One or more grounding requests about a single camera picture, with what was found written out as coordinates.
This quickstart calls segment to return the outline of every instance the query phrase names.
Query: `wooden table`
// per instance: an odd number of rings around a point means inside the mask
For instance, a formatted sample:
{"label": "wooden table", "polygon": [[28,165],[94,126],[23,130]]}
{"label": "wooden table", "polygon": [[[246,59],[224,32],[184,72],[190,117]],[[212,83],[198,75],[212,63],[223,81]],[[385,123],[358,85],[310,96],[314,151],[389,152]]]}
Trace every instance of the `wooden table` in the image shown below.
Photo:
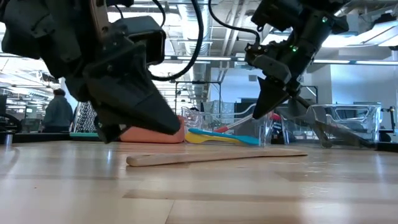
{"label": "wooden table", "polygon": [[398,223],[398,154],[306,147],[307,157],[126,167],[132,153],[231,149],[100,142],[0,148],[0,223]]}

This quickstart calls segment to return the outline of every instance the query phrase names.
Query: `wooden stick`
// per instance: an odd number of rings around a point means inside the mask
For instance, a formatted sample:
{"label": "wooden stick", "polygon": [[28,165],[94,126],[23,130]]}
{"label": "wooden stick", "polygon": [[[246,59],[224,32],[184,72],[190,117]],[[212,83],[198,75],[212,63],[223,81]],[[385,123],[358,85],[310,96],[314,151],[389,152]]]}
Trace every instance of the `wooden stick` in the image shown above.
{"label": "wooden stick", "polygon": [[233,151],[233,152],[204,152],[181,154],[152,154],[144,156],[129,156],[127,163],[133,167],[178,164],[184,162],[220,161],[227,159],[244,159],[253,157],[306,156],[307,153],[296,149],[270,149],[266,151]]}

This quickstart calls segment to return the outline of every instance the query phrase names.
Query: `yellow spatula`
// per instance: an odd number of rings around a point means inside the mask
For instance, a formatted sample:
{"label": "yellow spatula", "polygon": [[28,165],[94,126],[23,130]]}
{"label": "yellow spatula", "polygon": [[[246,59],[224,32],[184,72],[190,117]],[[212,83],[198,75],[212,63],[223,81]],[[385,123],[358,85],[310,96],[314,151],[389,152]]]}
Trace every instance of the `yellow spatula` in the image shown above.
{"label": "yellow spatula", "polygon": [[185,140],[194,144],[200,144],[206,141],[221,141],[221,142],[229,142],[234,144],[242,144],[241,141],[236,139],[223,138],[217,136],[207,136],[203,134],[193,134],[193,133],[187,133],[185,135]]}

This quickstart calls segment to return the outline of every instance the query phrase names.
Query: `clear plastic bin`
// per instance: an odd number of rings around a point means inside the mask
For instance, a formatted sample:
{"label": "clear plastic bin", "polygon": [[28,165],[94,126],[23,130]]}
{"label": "clear plastic bin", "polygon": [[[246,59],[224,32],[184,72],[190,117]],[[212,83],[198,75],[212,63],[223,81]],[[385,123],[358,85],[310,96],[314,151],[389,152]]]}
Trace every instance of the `clear plastic bin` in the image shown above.
{"label": "clear plastic bin", "polygon": [[[380,105],[313,105],[307,110],[305,118],[309,122],[281,116],[284,142],[319,142],[319,136],[313,129],[314,123],[318,122],[317,124],[329,125],[330,128],[325,127],[325,135],[333,144],[352,146],[353,141],[347,140],[355,139],[357,142],[364,142],[365,144],[360,144],[362,146],[367,143],[371,145],[379,140],[380,115]],[[332,134],[333,131],[330,130],[336,130],[335,128],[346,134]]]}
{"label": "clear plastic bin", "polygon": [[[242,113],[223,114],[193,111],[189,108],[183,107],[182,116],[185,119],[185,133],[188,133],[190,128],[197,128],[204,131],[214,131],[218,128],[233,124],[252,114],[254,107],[255,104],[251,105]],[[225,134],[255,137],[259,140],[258,146],[265,146],[271,143],[272,124],[272,113],[269,113],[259,120],[251,118],[248,121],[229,129],[227,132],[225,132]]]}

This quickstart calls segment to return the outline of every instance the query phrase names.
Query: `blue spatula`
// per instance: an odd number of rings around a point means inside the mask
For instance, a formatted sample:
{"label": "blue spatula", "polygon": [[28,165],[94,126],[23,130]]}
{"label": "blue spatula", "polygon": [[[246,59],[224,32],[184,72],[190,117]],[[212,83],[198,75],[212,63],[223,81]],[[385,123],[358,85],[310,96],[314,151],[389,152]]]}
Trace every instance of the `blue spatula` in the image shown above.
{"label": "blue spatula", "polygon": [[254,137],[250,137],[250,136],[235,136],[232,134],[214,133],[211,131],[202,131],[197,128],[190,128],[189,131],[194,134],[204,134],[204,135],[208,135],[208,136],[218,136],[218,137],[236,139],[236,140],[239,140],[239,141],[241,141],[245,144],[251,145],[251,146],[259,145],[259,140]]}

